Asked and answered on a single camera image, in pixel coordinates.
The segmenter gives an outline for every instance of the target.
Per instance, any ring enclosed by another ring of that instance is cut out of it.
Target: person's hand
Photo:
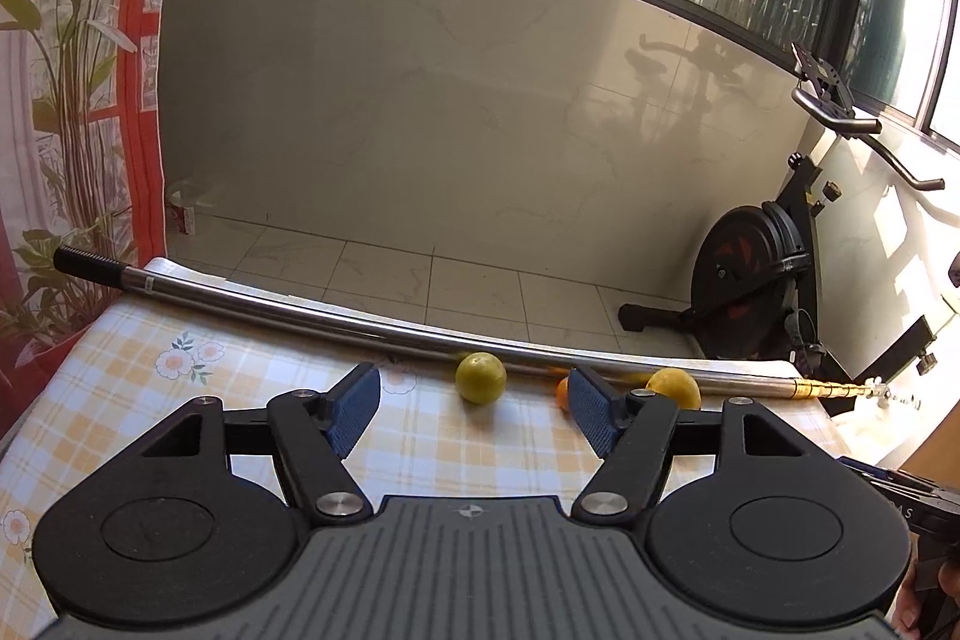
[[[920,629],[917,629],[917,620],[920,618],[920,597],[913,590],[916,579],[917,562],[911,561],[904,582],[901,584],[901,589],[896,595],[896,607],[891,619],[894,629],[907,640],[920,640]],[[940,588],[944,590],[944,594],[951,599],[960,600],[960,563],[944,562],[937,579],[940,581]],[[953,634],[949,637],[949,640],[960,640],[960,622],[953,627]]]

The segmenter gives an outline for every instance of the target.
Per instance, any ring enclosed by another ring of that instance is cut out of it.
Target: plaid tablecloth
[[[253,291],[165,259],[150,268]],[[262,407],[290,389],[329,389],[363,360],[379,367],[383,393],[346,463],[373,506],[386,494],[556,494],[569,509],[599,465],[579,429],[555,406],[549,381],[512,379],[496,405],[474,408],[453,389],[449,367],[125,295],[83,336],[0,461],[0,638],[33,637],[54,618],[30,561],[37,519],[139,434],[195,396],[214,394],[226,408]],[[768,407],[827,451],[845,450],[818,403]],[[268,456],[236,456],[232,463],[236,474],[280,494]],[[706,475],[712,464],[712,456],[677,458],[667,491]]]

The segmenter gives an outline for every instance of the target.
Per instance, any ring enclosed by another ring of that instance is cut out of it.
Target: curtain
[[[160,0],[0,0],[0,434],[115,292],[59,244],[164,254]]]

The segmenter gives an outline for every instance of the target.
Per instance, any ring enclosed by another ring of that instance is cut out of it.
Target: silver screw
[[[363,509],[363,500],[349,491],[331,491],[317,500],[315,508],[323,515],[354,515]]]
[[[580,500],[580,506],[590,515],[616,515],[629,505],[626,499],[613,491],[594,491]]]

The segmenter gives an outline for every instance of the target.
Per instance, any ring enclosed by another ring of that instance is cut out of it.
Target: green fruit
[[[507,387],[507,370],[491,353],[472,353],[457,367],[457,390],[474,405],[496,402]]]
[[[681,410],[700,409],[700,387],[688,372],[666,366],[654,372],[647,381],[647,390],[669,396]]]

